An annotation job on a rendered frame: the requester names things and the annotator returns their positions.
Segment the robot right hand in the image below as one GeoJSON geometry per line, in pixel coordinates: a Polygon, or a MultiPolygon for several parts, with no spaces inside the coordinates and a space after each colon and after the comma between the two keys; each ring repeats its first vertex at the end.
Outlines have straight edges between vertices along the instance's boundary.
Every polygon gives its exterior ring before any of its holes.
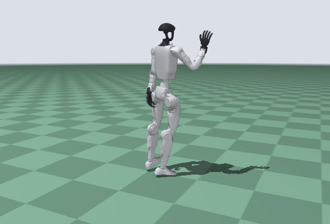
{"type": "MultiPolygon", "coordinates": [[[[207,32],[208,32],[208,30],[206,31],[206,33],[205,33],[205,30],[204,30],[203,36],[200,34],[200,41],[201,41],[201,45],[202,45],[201,48],[206,49],[205,53],[207,53],[207,48],[208,48],[207,45],[209,44],[210,38],[213,34],[213,33],[210,34],[210,32],[209,32],[208,35],[207,35],[207,32]],[[204,33],[205,33],[205,36],[204,36],[204,33]],[[209,36],[209,34],[210,34],[210,36],[209,36]],[[207,37],[206,37],[206,35],[207,35],[207,37]],[[208,37],[209,37],[209,39],[208,39],[208,37]]],[[[200,50],[201,50],[201,48],[200,48],[200,50]]]]}

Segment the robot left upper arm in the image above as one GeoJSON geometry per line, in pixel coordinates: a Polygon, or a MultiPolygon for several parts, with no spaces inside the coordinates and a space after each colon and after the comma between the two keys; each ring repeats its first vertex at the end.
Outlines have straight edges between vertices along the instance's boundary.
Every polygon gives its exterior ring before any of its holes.
{"type": "Polygon", "coordinates": [[[151,54],[152,54],[152,59],[151,59],[151,73],[156,75],[156,71],[155,71],[155,47],[152,47],[151,49],[151,54]]]}

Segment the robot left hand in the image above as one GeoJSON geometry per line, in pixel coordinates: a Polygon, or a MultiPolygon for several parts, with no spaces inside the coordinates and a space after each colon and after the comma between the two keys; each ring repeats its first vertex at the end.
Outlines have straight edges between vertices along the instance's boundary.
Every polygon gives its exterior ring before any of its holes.
{"type": "Polygon", "coordinates": [[[147,96],[146,96],[146,102],[147,102],[147,104],[148,105],[150,105],[151,107],[155,107],[155,106],[153,106],[152,104],[154,104],[155,105],[155,103],[152,101],[152,97],[151,97],[151,91],[150,91],[150,87],[148,87],[147,88],[147,96]]]}

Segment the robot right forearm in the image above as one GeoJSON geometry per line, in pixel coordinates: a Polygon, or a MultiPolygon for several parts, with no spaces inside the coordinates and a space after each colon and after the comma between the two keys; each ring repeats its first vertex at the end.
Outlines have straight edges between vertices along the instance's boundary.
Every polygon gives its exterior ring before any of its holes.
{"type": "Polygon", "coordinates": [[[205,50],[204,48],[201,48],[201,50],[198,52],[198,55],[196,57],[196,59],[194,60],[192,66],[197,69],[201,66],[202,64],[202,60],[205,57],[205,50]]]}

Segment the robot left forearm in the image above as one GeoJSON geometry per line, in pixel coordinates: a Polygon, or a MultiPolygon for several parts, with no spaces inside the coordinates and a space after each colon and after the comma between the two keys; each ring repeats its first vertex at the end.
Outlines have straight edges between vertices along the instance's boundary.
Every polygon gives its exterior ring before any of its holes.
{"type": "MultiPolygon", "coordinates": [[[[156,79],[157,79],[157,76],[152,74],[150,71],[150,80],[149,80],[148,87],[150,87],[151,92],[153,92],[153,90],[155,88],[156,79]]],[[[147,91],[147,89],[146,89],[146,91],[147,91]]]]}

